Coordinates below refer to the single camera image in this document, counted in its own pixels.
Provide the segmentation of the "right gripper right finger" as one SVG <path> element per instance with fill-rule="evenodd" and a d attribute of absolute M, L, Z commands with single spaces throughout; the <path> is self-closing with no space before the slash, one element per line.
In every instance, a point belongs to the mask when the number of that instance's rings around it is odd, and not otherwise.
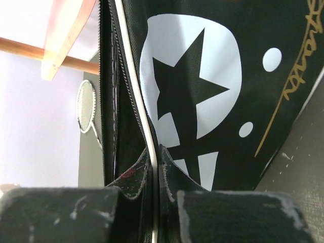
<path fill-rule="evenodd" d="M 159 147 L 159 242 L 313 242 L 287 194 L 207 191 Z"/>

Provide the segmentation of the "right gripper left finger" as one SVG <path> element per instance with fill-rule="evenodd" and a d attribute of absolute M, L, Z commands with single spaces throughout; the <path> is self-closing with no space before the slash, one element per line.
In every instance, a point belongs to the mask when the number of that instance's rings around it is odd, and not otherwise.
<path fill-rule="evenodd" d="M 1 242 L 150 242 L 147 150 L 102 188 L 17 188 L 1 198 Z"/>

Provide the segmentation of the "black racket bag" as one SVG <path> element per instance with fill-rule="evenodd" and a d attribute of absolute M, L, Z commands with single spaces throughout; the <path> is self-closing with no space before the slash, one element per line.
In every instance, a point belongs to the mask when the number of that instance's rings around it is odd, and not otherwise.
<path fill-rule="evenodd" d="M 323 75 L 323 1 L 100 1 L 105 183 L 159 147 L 207 191 L 255 191 Z"/>

